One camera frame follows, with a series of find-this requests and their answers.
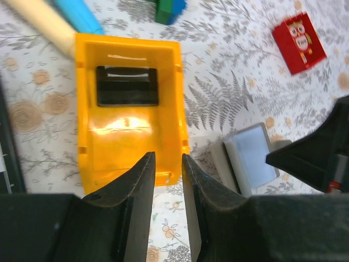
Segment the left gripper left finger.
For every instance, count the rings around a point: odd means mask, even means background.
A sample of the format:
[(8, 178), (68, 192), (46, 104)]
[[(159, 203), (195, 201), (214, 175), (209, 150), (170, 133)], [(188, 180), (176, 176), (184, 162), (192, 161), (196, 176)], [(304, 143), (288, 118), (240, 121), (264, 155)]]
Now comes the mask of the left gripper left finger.
[(155, 153), (79, 198), (2, 194), (1, 261), (145, 261)]

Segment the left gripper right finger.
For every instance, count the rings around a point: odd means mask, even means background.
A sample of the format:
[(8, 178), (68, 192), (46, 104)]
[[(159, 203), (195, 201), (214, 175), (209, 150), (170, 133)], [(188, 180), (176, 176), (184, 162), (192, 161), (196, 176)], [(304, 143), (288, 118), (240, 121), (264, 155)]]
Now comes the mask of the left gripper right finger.
[(348, 195), (243, 197), (182, 156), (192, 261), (348, 261)]

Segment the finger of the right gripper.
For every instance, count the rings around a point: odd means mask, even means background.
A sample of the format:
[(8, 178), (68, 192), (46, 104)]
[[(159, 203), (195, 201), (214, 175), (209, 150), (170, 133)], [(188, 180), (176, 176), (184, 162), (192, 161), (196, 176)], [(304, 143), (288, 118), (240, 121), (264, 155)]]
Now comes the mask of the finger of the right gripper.
[(324, 193), (347, 193), (348, 96), (314, 132), (269, 153), (266, 163)]

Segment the grey card holder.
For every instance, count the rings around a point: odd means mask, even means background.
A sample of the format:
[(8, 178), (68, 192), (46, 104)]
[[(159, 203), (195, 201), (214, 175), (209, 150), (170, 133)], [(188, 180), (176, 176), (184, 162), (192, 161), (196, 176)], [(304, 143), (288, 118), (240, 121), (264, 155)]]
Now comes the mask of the grey card holder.
[(280, 176), (266, 163), (266, 156), (291, 140), (271, 142), (264, 123), (233, 132), (210, 146), (214, 165), (224, 186), (250, 197), (257, 189)]

